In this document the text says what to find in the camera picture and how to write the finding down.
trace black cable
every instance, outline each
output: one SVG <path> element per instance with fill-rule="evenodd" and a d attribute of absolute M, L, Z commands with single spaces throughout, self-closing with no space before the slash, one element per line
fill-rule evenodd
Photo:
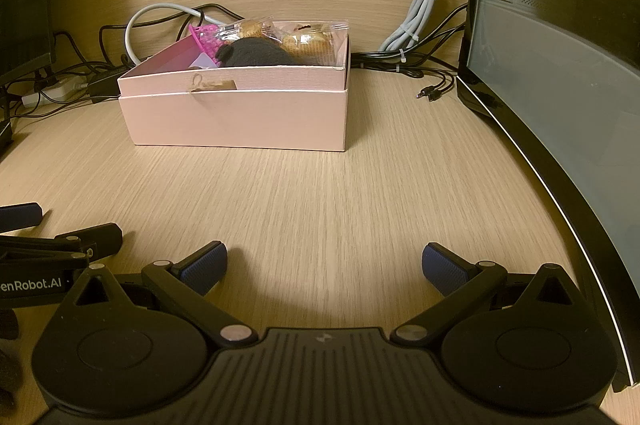
<path fill-rule="evenodd" d="M 36 106 L 31 109 L 29 112 L 25 113 L 25 114 L 21 114 L 19 116 L 29 116 L 30 114 L 34 113 L 36 111 L 36 109 L 38 108 L 38 106 L 40 105 L 40 100 L 42 99 L 42 95 L 40 94 L 40 92 L 38 92 L 38 101 L 36 102 Z"/>
<path fill-rule="evenodd" d="M 11 116 L 11 99 L 9 97 L 9 91 L 6 88 L 6 85 L 0 85 L 0 99 L 2 100 L 2 116 L 4 118 L 9 118 Z"/>
<path fill-rule="evenodd" d="M 13 118 L 47 118 L 47 116 L 51 116 L 52 114 L 55 114 L 55 113 L 58 113 L 58 112 L 64 110 L 69 105 L 74 105 L 76 103 L 81 103 L 83 101 L 91 101 L 91 100 L 95 100 L 95 99 L 115 100 L 116 98 L 119 98 L 119 96 L 92 96 L 91 98 L 84 98 L 84 95 L 82 95 L 81 98 L 77 98 L 75 100 L 70 100 L 69 102 L 65 103 L 65 105 L 61 105 L 60 107 L 57 107 L 56 109 L 54 109 L 52 111 L 49 111 L 49 112 L 46 112 L 46 113 L 43 113 L 43 114 L 31 114 L 35 110 L 35 108 L 34 108 L 33 110 L 31 110 L 27 114 L 13 115 L 11 117 L 11 119 L 13 119 Z"/>
<path fill-rule="evenodd" d="M 204 10 L 196 10 L 196 11 L 200 12 L 200 22 L 198 22 L 198 27 L 200 27 L 204 22 Z M 178 31 L 178 36 L 175 37 L 176 42 L 182 38 L 182 33 L 184 29 L 189 25 L 189 22 L 191 22 L 191 16 L 188 16 L 187 18 L 185 18 L 184 22 L 182 23 L 182 26 L 180 27 L 180 31 Z"/>
<path fill-rule="evenodd" d="M 420 94 L 418 94 L 418 98 L 431 95 L 429 96 L 430 100 L 437 100 L 444 92 L 452 89 L 458 68 L 433 56 L 433 53 L 440 49 L 454 34 L 464 30 L 465 23 L 452 28 L 445 29 L 445 27 L 453 17 L 464 10 L 466 6 L 467 4 L 462 4 L 455 8 L 431 33 L 421 39 L 415 46 L 408 49 L 403 49 L 402 51 L 351 53 L 351 68 L 399 72 L 411 78 L 423 78 L 425 74 L 439 76 L 441 80 L 438 85 L 425 87 L 420 91 Z M 431 42 L 435 43 L 430 49 L 425 52 L 421 50 Z M 435 62 L 445 69 L 426 67 L 425 64 L 427 61 Z M 447 78 L 450 78 L 451 83 L 440 89 L 446 84 Z"/>
<path fill-rule="evenodd" d="M 241 17 L 240 15 L 238 15 L 237 13 L 234 13 L 233 11 L 229 10 L 228 8 L 225 8 L 224 6 L 221 6 L 220 4 L 216 4 L 216 3 L 208 3 L 208 4 L 202 4 L 200 6 L 196 6 L 194 8 L 194 10 L 202 10 L 204 11 L 205 9 L 217 9 L 219 11 L 221 11 L 222 13 L 224 13 L 225 15 L 227 15 L 228 17 L 233 18 L 234 20 L 242 20 L 244 17 Z M 156 20 L 149 20 L 146 22 L 136 22 L 135 24 L 133 24 L 133 28 L 145 28 L 148 26 L 156 26 L 157 24 L 162 24 L 164 22 L 168 22 L 177 18 L 182 17 L 183 15 L 189 15 L 188 13 L 184 12 L 184 11 L 180 11 L 178 13 L 174 13 L 173 15 L 169 15 L 168 17 L 162 17 L 160 19 L 156 19 Z M 104 31 L 105 30 L 125 30 L 127 29 L 127 25 L 126 24 L 105 24 L 104 26 L 102 26 L 100 28 L 100 30 L 98 31 L 98 42 L 100 43 L 100 51 L 102 52 L 102 56 L 104 57 L 105 61 L 110 64 L 111 66 L 113 66 L 113 62 L 111 62 L 111 59 L 109 58 L 109 55 L 107 54 L 107 50 L 104 47 Z"/>
<path fill-rule="evenodd" d="M 100 98 L 102 102 L 105 101 L 113 101 L 113 100 L 117 100 L 119 98 L 119 96 L 94 96 L 94 98 Z M 60 114 L 61 112 L 69 112 L 73 109 L 78 109 L 81 107 L 89 107 L 90 104 L 86 104 L 86 105 L 82 105 L 83 102 L 87 102 L 87 101 L 91 101 L 91 98 L 82 98 L 82 101 L 79 101 L 78 103 L 74 104 L 74 105 L 69 105 L 66 106 L 65 108 L 61 108 L 60 110 L 57 110 L 56 112 L 50 112 L 48 114 L 44 114 L 43 116 L 40 116 L 38 119 L 44 120 L 47 118 L 51 118 L 52 116 L 55 116 L 57 114 Z"/>
<path fill-rule="evenodd" d="M 65 101 L 60 101 L 60 100 L 54 100 L 53 98 L 50 98 L 49 96 L 47 96 L 47 94 L 41 90 L 39 91 L 39 93 L 41 95 L 43 95 L 47 100 L 49 100 L 51 103 L 59 103 L 61 105 L 66 105 L 68 103 L 73 103 L 73 100 L 65 100 Z M 84 93 L 82 93 L 80 96 L 78 96 L 78 98 L 82 98 L 83 96 L 86 96 L 88 94 L 88 91 L 85 90 Z"/>
<path fill-rule="evenodd" d="M 59 36 L 63 36 L 66 37 L 69 40 L 69 43 L 71 44 L 71 47 L 73 48 L 74 52 L 76 53 L 76 55 L 78 56 L 78 58 L 80 58 L 80 61 L 85 64 L 87 66 L 87 68 L 89 68 L 90 71 L 92 72 L 98 72 L 94 66 L 91 65 L 91 63 L 84 58 L 84 55 L 82 55 L 80 49 L 78 49 L 78 46 L 76 45 L 76 41 L 74 40 L 74 38 L 71 36 L 71 33 L 69 33 L 68 31 L 62 30 L 62 31 L 56 31 L 55 33 L 53 33 L 53 37 L 59 37 Z"/>
<path fill-rule="evenodd" d="M 50 74 L 49 76 L 46 76 L 46 79 L 48 80 L 49 78 L 51 78 L 52 76 L 60 76 L 62 74 L 73 74 L 73 75 L 80 75 L 80 76 L 88 76 L 88 74 L 83 74 L 83 73 L 75 73 L 75 72 L 71 72 L 74 71 L 75 69 L 79 69 L 79 68 L 83 68 L 86 65 L 92 65 L 92 66 L 106 66 L 106 64 L 104 62 L 96 62 L 95 60 L 90 60 L 87 63 L 81 63 L 81 64 L 75 64 L 73 66 L 69 66 L 68 68 L 65 69 L 60 69 L 60 71 L 56 71 L 53 74 Z M 12 84 L 18 84 L 18 82 L 36 82 L 36 78 L 16 78 L 15 80 L 12 80 L 11 82 L 9 82 L 7 84 L 7 87 L 9 85 Z"/>
<path fill-rule="evenodd" d="M 122 65 L 127 69 L 133 69 L 136 66 L 133 62 L 131 62 L 131 59 L 129 58 L 129 55 L 127 55 L 127 53 L 122 53 L 122 55 L 120 55 L 120 61 L 122 62 Z"/>

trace cable tie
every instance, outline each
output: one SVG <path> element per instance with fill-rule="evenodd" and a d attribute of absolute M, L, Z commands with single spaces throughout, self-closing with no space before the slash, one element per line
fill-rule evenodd
<path fill-rule="evenodd" d="M 416 42 L 420 40 L 420 37 L 415 33 L 411 33 L 411 31 L 409 31 L 404 24 L 400 24 L 400 29 L 404 31 L 407 35 L 409 35 Z"/>

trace wooden desk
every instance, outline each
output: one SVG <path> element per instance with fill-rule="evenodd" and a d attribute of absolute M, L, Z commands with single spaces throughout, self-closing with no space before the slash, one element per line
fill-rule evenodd
<path fill-rule="evenodd" d="M 100 24 L 125 21 L 158 1 L 53 0 L 54 27 L 77 34 L 82 49 L 98 56 Z M 377 47 L 410 2 L 173 1 L 218 1 L 243 14 L 348 18 L 356 49 Z M 439 0 L 438 18 L 461 2 Z M 135 39 L 141 54 L 169 40 L 164 28 Z M 110 39 L 114 56 L 119 45 Z M 452 44 L 444 55 L 456 51 Z M 346 153 L 135 147 L 116 102 L 22 121 L 17 144 L 0 162 L 0 204 L 37 201 L 47 211 L 24 235 L 118 223 L 124 246 L 105 261 L 116 273 L 155 259 L 176 261 L 220 239 L 230 250 L 229 270 L 208 297 L 260 330 L 381 325 L 388 331 L 440 299 L 420 270 L 428 241 L 510 271 L 535 271 L 542 262 L 570 268 L 568 230 L 491 125 L 454 94 L 435 103 L 415 100 L 424 81 L 354 71 L 351 84 Z M 22 336 L 2 344 L 14 348 L 27 371 L 18 413 L 7 423 L 28 424 L 45 408 L 29 358 L 54 310 L 18 310 Z M 609 394 L 604 403 L 625 425 L 640 423 L 639 408 L 638 389 Z"/>

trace pink plastic item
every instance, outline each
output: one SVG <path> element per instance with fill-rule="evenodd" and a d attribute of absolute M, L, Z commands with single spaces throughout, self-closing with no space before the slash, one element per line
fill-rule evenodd
<path fill-rule="evenodd" d="M 195 39 L 196 44 L 202 53 L 206 53 L 211 60 L 220 66 L 220 61 L 216 58 L 216 53 L 220 46 L 224 45 L 224 41 L 215 36 L 218 26 L 215 24 L 207 24 L 206 26 L 189 26 L 191 36 Z"/>

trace curved monitor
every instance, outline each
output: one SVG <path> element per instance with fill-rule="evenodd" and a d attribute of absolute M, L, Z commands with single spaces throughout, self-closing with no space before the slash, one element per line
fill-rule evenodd
<path fill-rule="evenodd" d="M 470 0 L 458 94 L 508 134 L 581 253 L 582 287 L 640 377 L 640 0 Z"/>

